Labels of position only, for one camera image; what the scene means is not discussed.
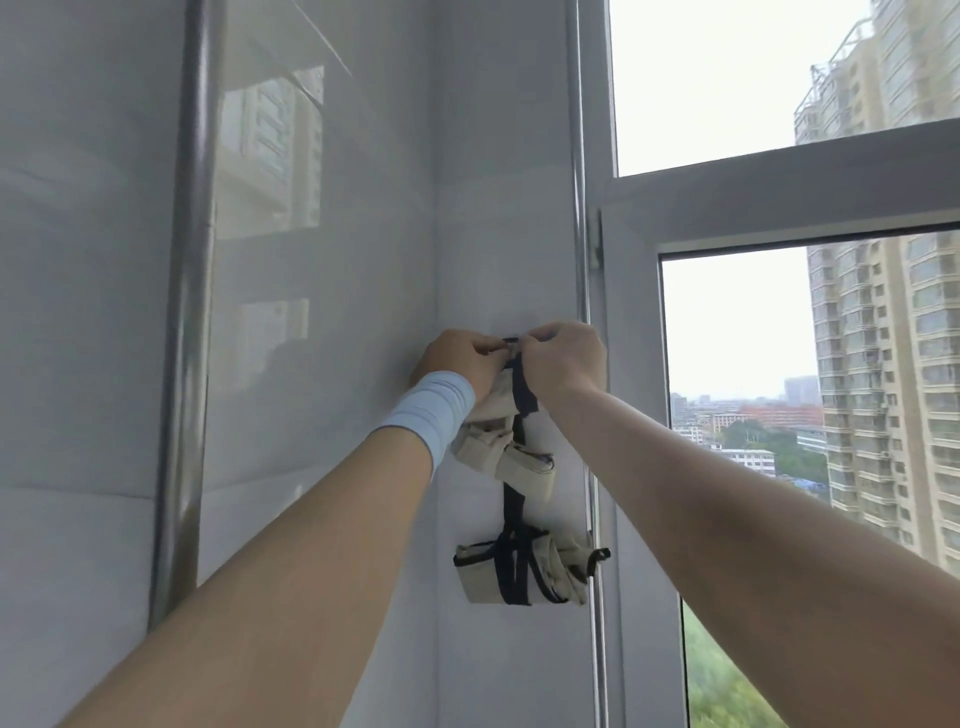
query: black webbing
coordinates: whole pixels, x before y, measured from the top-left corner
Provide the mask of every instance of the black webbing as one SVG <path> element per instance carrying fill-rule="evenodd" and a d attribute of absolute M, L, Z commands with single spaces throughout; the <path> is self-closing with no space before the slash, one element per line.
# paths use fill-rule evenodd
<path fill-rule="evenodd" d="M 516 339 L 507 339 L 514 343 Z M 537 398 L 527 386 L 523 375 L 523 358 L 515 356 L 508 364 L 507 369 L 513 370 L 514 402 L 519 415 L 514 417 L 514 442 L 520 446 L 527 444 L 526 432 L 523 429 L 523 418 L 539 411 Z M 496 582 L 500 589 L 500 596 L 505 604 L 530 606 L 528 591 L 528 574 L 532 573 L 537 588 L 547 601 L 553 604 L 565 604 L 563 599 L 554 593 L 543 579 L 540 564 L 534 556 L 533 543 L 536 539 L 549 535 L 549 531 L 535 528 L 523 520 L 523 506 L 526 497 L 516 491 L 509 483 L 503 484 L 503 530 L 496 541 L 487 541 L 476 546 L 489 546 L 482 553 L 464 558 L 453 557 L 453 564 L 457 567 L 480 564 L 493 560 L 496 569 Z M 580 569 L 573 569 L 575 578 L 587 583 L 587 578 L 593 576 L 597 564 L 610 558 L 608 548 L 598 548 L 588 559 L 587 573 L 578 573 Z"/>

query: light blue wristband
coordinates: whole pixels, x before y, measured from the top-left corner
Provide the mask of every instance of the light blue wristband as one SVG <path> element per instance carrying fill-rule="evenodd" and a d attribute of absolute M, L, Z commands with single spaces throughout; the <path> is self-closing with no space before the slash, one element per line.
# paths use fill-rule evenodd
<path fill-rule="evenodd" d="M 473 387 L 455 372 L 433 372 L 407 392 L 377 429 L 403 427 L 416 434 L 433 458 L 433 472 L 476 402 Z"/>

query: glossy wall tile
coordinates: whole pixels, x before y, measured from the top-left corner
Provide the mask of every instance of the glossy wall tile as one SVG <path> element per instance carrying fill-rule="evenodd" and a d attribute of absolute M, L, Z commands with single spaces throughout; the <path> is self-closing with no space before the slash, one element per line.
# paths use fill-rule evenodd
<path fill-rule="evenodd" d="M 436 333 L 433 41 L 426 0 L 228 2 L 201 579 L 366 436 Z M 435 724 L 431 503 L 345 726 Z"/>
<path fill-rule="evenodd" d="M 564 3 L 451 0 L 439 18 L 441 325 L 576 318 Z M 542 415 L 528 436 L 558 463 L 528 520 L 584 533 L 582 461 Z M 440 725 L 593 725 L 588 609 L 467 603 L 449 559 L 500 530 L 501 489 L 449 461 L 438 483 Z"/>
<path fill-rule="evenodd" d="M 183 3 L 0 9 L 0 725 L 146 632 Z"/>

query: overcast sky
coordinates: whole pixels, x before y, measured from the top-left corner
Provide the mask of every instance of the overcast sky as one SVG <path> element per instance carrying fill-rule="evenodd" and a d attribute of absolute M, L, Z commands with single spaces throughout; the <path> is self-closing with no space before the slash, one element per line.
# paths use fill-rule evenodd
<path fill-rule="evenodd" d="M 621 175 L 792 146 L 810 65 L 867 0 L 611 0 Z M 670 388 L 775 397 L 816 373 L 804 249 L 664 264 Z"/>

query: window frame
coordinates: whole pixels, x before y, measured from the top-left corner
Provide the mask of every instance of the window frame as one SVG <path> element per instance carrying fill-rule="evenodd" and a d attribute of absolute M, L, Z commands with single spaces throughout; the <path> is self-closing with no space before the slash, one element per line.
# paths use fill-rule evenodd
<path fill-rule="evenodd" d="M 960 119 L 619 177 L 608 2 L 579 13 L 598 323 L 611 391 L 654 420 L 666 425 L 669 412 L 664 260 L 960 227 Z M 611 701 L 629 728 L 686 726 L 680 599 L 604 501 L 617 568 L 608 622 L 620 626 L 611 659 L 622 661 L 608 666 Z"/>

